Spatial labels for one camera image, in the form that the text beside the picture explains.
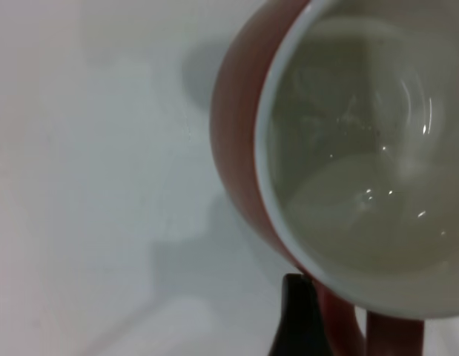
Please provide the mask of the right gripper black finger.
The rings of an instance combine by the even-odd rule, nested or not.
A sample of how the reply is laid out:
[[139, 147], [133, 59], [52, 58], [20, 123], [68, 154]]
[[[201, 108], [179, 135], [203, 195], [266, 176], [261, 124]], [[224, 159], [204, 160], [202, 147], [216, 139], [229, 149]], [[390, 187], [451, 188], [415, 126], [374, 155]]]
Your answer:
[[312, 281], [303, 274], [283, 278], [280, 322], [269, 356], [331, 355]]

